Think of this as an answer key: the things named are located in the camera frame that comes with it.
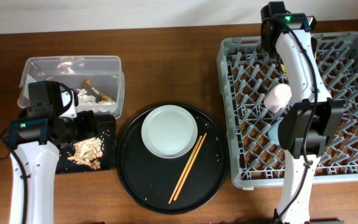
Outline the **white tissue small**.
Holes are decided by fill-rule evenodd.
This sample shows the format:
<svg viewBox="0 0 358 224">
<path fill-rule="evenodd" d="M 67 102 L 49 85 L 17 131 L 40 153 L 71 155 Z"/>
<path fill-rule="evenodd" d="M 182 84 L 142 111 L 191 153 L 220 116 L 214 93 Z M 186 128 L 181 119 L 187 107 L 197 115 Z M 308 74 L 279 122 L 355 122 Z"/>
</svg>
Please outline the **white tissue small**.
<svg viewBox="0 0 358 224">
<path fill-rule="evenodd" d="M 102 113 L 112 113 L 117 108 L 117 103 L 113 103 L 110 101 L 100 101 L 100 102 L 85 102 L 80 103 L 80 106 L 84 106 L 86 110 L 93 110 L 94 112 L 102 112 Z"/>
</svg>

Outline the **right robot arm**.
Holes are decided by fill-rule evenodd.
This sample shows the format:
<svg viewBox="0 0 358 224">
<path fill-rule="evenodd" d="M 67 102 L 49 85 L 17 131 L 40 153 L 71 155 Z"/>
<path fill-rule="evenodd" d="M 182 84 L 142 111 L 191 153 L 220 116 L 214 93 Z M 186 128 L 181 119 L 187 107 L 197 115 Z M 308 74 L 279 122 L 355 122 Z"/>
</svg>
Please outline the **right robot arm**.
<svg viewBox="0 0 358 224">
<path fill-rule="evenodd" d="M 334 139 L 344 102 L 332 98 L 318 70 L 317 40 L 311 35 L 315 17 L 291 13 L 282 1 L 269 2 L 260 15 L 261 48 L 287 75 L 292 100 L 290 110 L 268 131 L 285 153 L 283 193 L 273 222 L 309 223 L 316 168 Z"/>
</svg>

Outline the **blue cup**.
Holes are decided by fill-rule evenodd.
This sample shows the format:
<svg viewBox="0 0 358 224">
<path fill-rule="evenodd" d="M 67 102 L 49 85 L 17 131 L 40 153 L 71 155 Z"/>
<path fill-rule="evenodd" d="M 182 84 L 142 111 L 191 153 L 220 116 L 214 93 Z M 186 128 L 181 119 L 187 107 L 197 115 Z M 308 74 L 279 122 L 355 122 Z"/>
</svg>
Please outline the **blue cup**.
<svg viewBox="0 0 358 224">
<path fill-rule="evenodd" d="M 281 120 L 275 122 L 273 125 L 271 125 L 270 129 L 268 130 L 267 136 L 268 138 L 275 144 L 280 145 L 279 138 L 278 138 L 278 127 L 281 123 Z"/>
</svg>

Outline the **yellow bowl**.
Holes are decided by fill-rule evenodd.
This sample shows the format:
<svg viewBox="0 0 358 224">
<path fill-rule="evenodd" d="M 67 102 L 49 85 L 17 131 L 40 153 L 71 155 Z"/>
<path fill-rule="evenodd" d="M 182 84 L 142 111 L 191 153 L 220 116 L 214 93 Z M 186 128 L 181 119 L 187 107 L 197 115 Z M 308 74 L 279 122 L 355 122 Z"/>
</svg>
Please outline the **yellow bowl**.
<svg viewBox="0 0 358 224">
<path fill-rule="evenodd" d="M 286 70 L 284 64 L 280 64 L 280 68 L 281 68 L 282 72 L 283 72 L 285 75 L 287 75 L 287 70 Z"/>
</svg>

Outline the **grey plate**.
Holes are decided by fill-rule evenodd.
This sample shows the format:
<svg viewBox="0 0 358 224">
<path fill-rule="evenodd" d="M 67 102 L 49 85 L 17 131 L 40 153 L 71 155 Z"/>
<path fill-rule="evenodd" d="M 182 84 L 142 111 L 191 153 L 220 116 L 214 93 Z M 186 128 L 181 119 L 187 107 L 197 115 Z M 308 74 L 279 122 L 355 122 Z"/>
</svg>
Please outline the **grey plate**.
<svg viewBox="0 0 358 224">
<path fill-rule="evenodd" d="M 197 141 L 198 127 L 188 110 L 177 105 L 163 105 L 145 117 L 141 137 L 152 154 L 174 159 L 192 149 Z"/>
</svg>

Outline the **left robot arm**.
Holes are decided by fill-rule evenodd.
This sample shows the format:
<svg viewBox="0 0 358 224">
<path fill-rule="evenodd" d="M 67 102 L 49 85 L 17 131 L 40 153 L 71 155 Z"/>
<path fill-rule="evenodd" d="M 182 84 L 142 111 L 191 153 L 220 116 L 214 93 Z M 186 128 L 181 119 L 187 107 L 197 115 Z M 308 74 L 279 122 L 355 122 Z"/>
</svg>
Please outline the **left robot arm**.
<svg viewBox="0 0 358 224">
<path fill-rule="evenodd" d="M 97 135 L 94 113 L 57 116 L 28 109 L 26 117 L 13 121 L 6 132 L 13 169 L 10 223 L 53 223 L 60 148 Z"/>
</svg>

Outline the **white tissue large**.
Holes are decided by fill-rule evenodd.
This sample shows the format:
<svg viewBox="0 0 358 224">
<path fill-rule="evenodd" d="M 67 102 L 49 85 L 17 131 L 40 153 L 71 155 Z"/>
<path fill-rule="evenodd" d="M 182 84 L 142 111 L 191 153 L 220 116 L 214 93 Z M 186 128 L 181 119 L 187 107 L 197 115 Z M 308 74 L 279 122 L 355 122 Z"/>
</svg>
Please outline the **white tissue large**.
<svg viewBox="0 0 358 224">
<path fill-rule="evenodd" d="M 85 89 L 77 89 L 78 103 L 79 105 L 96 105 L 96 97 L 88 95 Z"/>
</svg>

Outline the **pink cup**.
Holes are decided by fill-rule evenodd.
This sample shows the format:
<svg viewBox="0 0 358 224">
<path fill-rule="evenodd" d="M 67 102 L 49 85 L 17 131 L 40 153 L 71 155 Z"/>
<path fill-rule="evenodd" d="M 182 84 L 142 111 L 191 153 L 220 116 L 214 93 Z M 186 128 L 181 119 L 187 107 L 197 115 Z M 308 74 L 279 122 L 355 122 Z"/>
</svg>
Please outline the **pink cup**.
<svg viewBox="0 0 358 224">
<path fill-rule="evenodd" d="M 271 112 L 276 113 L 286 107 L 291 100 L 291 88 L 289 85 L 279 83 L 275 85 L 265 96 L 264 106 Z"/>
</svg>

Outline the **wooden chopstick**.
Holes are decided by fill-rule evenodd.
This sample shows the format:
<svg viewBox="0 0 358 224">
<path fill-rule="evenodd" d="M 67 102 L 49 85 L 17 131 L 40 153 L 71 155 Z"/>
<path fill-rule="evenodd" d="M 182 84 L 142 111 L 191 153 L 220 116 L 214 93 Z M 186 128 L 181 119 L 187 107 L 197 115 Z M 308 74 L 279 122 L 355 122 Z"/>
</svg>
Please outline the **wooden chopstick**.
<svg viewBox="0 0 358 224">
<path fill-rule="evenodd" d="M 177 200 L 177 198 L 178 198 L 178 196 L 179 196 L 179 194 L 180 194 L 180 192 L 181 192 L 181 190 L 182 190 L 182 188 L 183 188 L 183 186 L 184 186 L 184 184 L 185 184 L 185 182 L 186 182 L 186 179 L 187 179 L 187 177 L 188 177 L 188 175 L 189 175 L 189 173 L 190 173 L 190 170 L 191 170 L 191 168 L 193 167 L 193 164 L 195 163 L 195 160 L 196 160 L 196 158 L 197 158 L 197 156 L 198 156 L 198 154 L 199 154 L 199 152 L 200 152 L 200 150 L 201 150 L 201 147 L 202 147 L 202 145 L 203 145 L 203 143 L 204 143 L 204 140 L 206 139 L 206 136 L 207 136 L 207 134 L 204 133 L 204 135 L 202 136 L 203 138 L 202 138 L 200 144 L 198 145 L 198 147 L 197 147 L 197 149 L 196 149 L 196 152 L 195 152 L 195 154 L 194 154 L 194 156 L 193 156 L 193 158 L 192 158 L 192 160 L 191 160 L 190 166 L 188 167 L 188 169 L 187 169 L 187 171 L 186 171 L 186 174 L 185 174 L 185 176 L 184 176 L 184 179 L 183 179 L 182 183 L 180 184 L 180 188 L 178 189 L 178 191 L 177 191 L 177 193 L 176 193 L 176 195 L 175 195 L 175 198 L 174 198 L 174 200 L 172 200 L 172 201 L 176 201 L 176 200 Z"/>
<path fill-rule="evenodd" d="M 198 145 L 200 144 L 202 138 L 203 138 L 202 136 L 200 136 L 198 138 L 198 140 L 197 140 L 197 142 L 196 142 L 196 144 L 195 144 L 195 146 L 194 146 L 194 148 L 193 148 L 193 150 L 192 150 L 192 152 L 190 154 L 190 157 L 189 157 L 189 159 L 188 159 L 188 161 L 187 161 L 187 163 L 186 163 L 186 165 L 185 165 L 185 167 L 184 167 L 184 169 L 183 169 L 183 171 L 182 171 L 182 173 L 180 175 L 180 178 L 179 178 L 179 180 L 178 180 L 178 182 L 177 182 L 177 184 L 176 184 L 176 186 L 175 186 L 175 188 L 174 188 L 174 190 L 172 192 L 172 195 L 170 196 L 170 200 L 168 201 L 168 204 L 171 204 L 172 200 L 174 200 L 175 195 L 176 195 L 178 189 L 180 188 L 180 184 L 182 183 L 182 181 L 184 179 L 186 171 L 187 171 L 188 167 L 190 166 L 191 160 L 192 160 L 192 158 L 193 158 L 193 156 L 194 156 L 194 154 L 196 152 L 196 149 L 197 149 Z"/>
</svg>

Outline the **gold foil wrapper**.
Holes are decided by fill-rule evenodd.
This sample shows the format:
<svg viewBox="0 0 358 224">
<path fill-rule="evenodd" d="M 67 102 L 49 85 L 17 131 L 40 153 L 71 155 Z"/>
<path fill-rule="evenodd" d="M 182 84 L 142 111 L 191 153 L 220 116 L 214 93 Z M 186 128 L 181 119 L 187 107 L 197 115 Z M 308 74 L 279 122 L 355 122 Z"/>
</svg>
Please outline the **gold foil wrapper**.
<svg viewBox="0 0 358 224">
<path fill-rule="evenodd" d="M 104 93 L 101 93 L 98 89 L 96 89 L 96 88 L 92 85 L 92 83 L 91 83 L 91 81 L 90 81 L 89 79 L 85 80 L 85 81 L 81 84 L 81 86 L 82 86 L 83 88 L 89 87 L 89 88 L 92 89 L 97 95 L 99 95 L 104 101 L 108 101 L 108 102 L 111 102 L 111 103 L 115 103 L 115 101 L 114 101 L 111 97 L 109 97 L 108 95 L 105 95 Z"/>
</svg>

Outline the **peanut shells and rice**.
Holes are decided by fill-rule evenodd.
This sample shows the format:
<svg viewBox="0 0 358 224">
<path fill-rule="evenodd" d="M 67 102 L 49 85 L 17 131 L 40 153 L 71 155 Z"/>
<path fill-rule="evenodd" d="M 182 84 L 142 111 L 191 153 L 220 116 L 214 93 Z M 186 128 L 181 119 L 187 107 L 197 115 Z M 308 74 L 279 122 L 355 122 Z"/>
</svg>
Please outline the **peanut shells and rice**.
<svg viewBox="0 0 358 224">
<path fill-rule="evenodd" d="M 68 157 L 78 165 L 86 165 L 92 170 L 101 170 L 101 162 L 99 159 L 103 156 L 104 146 L 103 140 L 93 137 L 73 145 L 74 154 Z"/>
</svg>

